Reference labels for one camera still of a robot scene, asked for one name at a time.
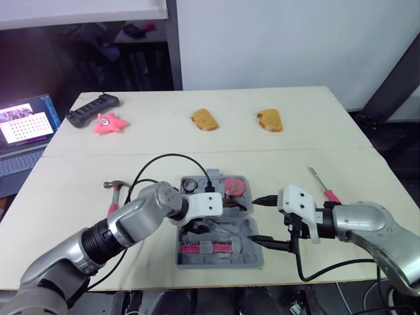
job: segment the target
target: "pink screwdriver handle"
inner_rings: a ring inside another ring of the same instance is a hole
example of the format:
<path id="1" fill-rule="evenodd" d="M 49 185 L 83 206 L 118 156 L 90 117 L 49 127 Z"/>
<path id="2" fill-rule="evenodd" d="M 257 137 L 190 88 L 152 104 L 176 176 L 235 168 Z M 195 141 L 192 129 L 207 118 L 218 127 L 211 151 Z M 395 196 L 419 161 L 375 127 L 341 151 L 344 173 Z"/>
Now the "pink screwdriver handle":
<path id="1" fill-rule="evenodd" d="M 333 193 L 331 189 L 328 189 L 324 192 L 324 195 L 327 196 L 328 201 L 334 201 L 341 203 L 340 199 Z"/>

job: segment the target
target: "plush toy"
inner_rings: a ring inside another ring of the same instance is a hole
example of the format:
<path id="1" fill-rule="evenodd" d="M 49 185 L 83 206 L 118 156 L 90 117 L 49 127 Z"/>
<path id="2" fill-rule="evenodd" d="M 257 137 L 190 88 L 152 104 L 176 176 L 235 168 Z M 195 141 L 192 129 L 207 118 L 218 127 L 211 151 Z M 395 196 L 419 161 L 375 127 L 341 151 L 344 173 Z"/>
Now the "plush toy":
<path id="1" fill-rule="evenodd" d="M 125 120 L 117 118 L 114 113 L 105 115 L 99 113 L 98 123 L 94 126 L 93 131 L 95 133 L 109 133 L 110 131 L 120 131 L 127 125 L 128 123 Z"/>

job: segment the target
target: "laptop keyboard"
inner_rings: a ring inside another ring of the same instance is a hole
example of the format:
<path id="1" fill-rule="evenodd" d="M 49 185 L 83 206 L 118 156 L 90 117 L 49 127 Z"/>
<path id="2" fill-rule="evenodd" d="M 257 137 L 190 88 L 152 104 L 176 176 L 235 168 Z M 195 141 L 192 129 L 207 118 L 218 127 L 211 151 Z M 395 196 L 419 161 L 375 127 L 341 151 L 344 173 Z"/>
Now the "laptop keyboard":
<path id="1" fill-rule="evenodd" d="M 44 150 L 36 150 L 0 160 L 0 177 L 32 169 Z"/>

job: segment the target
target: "bread slice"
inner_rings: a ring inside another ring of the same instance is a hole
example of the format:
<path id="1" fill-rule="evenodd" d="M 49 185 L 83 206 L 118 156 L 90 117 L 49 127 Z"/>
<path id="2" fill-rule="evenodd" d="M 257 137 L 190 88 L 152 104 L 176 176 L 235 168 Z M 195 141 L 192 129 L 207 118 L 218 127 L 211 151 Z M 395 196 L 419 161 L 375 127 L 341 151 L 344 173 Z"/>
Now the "bread slice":
<path id="1" fill-rule="evenodd" d="M 257 114 L 260 119 L 260 126 L 272 133 L 279 133 L 283 130 L 280 114 L 276 109 L 263 110 Z"/>
<path id="2" fill-rule="evenodd" d="M 214 119 L 205 108 L 196 111 L 191 119 L 196 123 L 197 127 L 203 131 L 212 131 L 219 126 L 216 119 Z"/>

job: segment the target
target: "laptop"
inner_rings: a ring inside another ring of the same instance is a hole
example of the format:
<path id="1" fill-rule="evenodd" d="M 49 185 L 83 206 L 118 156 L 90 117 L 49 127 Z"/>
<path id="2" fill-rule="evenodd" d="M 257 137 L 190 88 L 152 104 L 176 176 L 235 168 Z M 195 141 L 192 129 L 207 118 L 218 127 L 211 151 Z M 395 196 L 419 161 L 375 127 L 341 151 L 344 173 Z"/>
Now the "laptop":
<path id="1" fill-rule="evenodd" d="M 19 191 L 60 124 L 47 94 L 0 106 L 0 198 Z"/>

